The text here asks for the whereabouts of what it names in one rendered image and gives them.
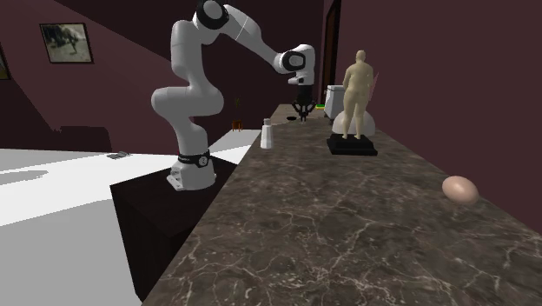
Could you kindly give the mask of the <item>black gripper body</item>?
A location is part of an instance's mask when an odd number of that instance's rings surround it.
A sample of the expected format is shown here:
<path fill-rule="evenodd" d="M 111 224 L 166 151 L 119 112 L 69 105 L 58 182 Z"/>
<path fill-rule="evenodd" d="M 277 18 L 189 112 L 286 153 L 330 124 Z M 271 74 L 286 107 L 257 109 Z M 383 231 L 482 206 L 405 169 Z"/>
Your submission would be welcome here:
<path fill-rule="evenodd" d="M 300 106 L 308 106 L 313 102 L 313 86 L 299 85 L 296 97 L 296 103 Z"/>

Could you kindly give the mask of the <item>white box appliance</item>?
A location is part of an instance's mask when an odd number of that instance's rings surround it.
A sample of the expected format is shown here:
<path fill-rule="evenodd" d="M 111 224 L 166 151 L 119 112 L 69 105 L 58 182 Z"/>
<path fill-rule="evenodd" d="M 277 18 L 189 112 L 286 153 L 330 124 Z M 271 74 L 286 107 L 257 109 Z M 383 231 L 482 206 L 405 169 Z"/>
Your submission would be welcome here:
<path fill-rule="evenodd" d="M 343 110 L 345 89 L 342 85 L 328 85 L 324 112 L 328 118 L 334 120 Z"/>

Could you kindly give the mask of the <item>white salt shaker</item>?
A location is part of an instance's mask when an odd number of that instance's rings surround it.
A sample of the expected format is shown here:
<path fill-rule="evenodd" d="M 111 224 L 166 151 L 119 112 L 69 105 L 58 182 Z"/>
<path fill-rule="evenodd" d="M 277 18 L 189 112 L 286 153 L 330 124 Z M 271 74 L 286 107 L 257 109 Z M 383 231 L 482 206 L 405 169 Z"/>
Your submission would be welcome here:
<path fill-rule="evenodd" d="M 270 118 L 263 120 L 261 127 L 261 148 L 266 150 L 273 148 L 273 126 Z"/>

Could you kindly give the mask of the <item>beige human figure statue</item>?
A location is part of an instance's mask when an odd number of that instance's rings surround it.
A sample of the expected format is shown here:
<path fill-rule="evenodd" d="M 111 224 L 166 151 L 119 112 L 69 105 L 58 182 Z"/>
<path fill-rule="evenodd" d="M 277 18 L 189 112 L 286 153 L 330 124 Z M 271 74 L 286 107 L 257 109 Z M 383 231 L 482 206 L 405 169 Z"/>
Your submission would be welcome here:
<path fill-rule="evenodd" d="M 358 50 L 355 63 L 345 72 L 342 86 L 342 118 L 336 117 L 334 123 L 341 124 L 340 132 L 334 132 L 327 139 L 327 146 L 333 155 L 377 156 L 373 142 L 365 136 L 364 114 L 370 101 L 373 88 L 373 67 L 366 63 L 367 53 Z"/>

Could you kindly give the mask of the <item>dark door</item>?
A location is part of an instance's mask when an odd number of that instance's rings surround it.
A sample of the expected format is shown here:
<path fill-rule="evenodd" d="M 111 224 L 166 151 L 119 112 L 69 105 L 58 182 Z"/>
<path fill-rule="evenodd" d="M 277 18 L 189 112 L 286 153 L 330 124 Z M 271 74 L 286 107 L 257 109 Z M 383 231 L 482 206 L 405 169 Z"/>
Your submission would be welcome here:
<path fill-rule="evenodd" d="M 319 102 L 326 101 L 327 86 L 333 85 L 336 73 L 341 0 L 324 0 L 325 19 L 322 33 L 321 95 Z"/>

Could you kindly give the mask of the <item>white dome-shaped object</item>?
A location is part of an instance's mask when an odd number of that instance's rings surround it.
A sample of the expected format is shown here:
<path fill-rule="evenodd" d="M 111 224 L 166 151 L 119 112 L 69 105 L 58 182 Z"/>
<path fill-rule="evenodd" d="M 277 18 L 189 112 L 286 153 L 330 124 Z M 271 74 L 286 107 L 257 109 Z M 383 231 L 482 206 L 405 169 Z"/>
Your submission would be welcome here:
<path fill-rule="evenodd" d="M 337 117 L 334 119 L 332 132 L 337 134 L 343 133 L 343 119 L 344 119 L 344 112 L 340 112 Z M 363 127 L 361 129 L 361 134 L 364 136 L 373 136 L 375 134 L 375 121 L 373 117 L 365 111 L 363 114 Z M 357 133 L 356 130 L 356 120 L 355 118 L 352 119 L 348 134 L 349 135 L 355 135 Z"/>

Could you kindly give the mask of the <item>dark robot stand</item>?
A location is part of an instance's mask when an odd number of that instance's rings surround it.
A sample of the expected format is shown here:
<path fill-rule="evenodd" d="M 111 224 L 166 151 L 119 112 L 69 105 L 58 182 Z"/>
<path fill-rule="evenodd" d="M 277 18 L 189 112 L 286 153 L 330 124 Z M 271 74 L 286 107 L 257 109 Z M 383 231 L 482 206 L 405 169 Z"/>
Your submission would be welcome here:
<path fill-rule="evenodd" d="M 110 186 L 135 293 L 145 300 L 236 165 L 214 157 L 217 178 L 203 190 L 176 191 L 170 170 Z"/>

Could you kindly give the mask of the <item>beige egg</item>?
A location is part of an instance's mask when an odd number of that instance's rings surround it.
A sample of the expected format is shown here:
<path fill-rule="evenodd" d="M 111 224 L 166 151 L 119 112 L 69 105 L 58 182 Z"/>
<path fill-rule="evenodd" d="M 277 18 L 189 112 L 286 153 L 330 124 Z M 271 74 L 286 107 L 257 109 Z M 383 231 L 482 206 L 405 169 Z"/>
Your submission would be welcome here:
<path fill-rule="evenodd" d="M 476 185 L 463 176 L 450 176 L 442 183 L 445 196 L 455 203 L 474 204 L 479 200 Z"/>

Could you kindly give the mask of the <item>framed wall picture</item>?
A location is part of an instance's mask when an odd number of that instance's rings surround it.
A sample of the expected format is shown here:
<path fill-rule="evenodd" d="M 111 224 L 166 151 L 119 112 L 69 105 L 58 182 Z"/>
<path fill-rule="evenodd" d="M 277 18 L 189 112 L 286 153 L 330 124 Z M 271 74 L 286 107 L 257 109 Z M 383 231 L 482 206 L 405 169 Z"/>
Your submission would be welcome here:
<path fill-rule="evenodd" d="M 93 63 L 85 23 L 40 23 L 50 63 Z"/>

